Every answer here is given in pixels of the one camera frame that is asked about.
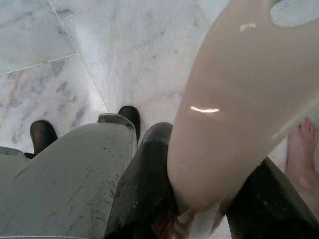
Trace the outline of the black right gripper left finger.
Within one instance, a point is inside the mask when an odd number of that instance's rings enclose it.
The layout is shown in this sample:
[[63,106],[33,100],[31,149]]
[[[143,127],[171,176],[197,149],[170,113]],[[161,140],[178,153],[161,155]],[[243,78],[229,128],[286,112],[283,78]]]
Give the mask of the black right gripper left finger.
[[144,135],[116,188],[106,239],[171,239],[177,214],[167,175],[172,124],[159,122]]

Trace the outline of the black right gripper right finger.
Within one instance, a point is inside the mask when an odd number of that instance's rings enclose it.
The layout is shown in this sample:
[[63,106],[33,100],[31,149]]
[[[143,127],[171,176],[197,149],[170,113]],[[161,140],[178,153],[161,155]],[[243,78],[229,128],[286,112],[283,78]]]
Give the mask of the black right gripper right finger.
[[317,239],[319,222],[284,173],[266,158],[227,211],[234,239]]

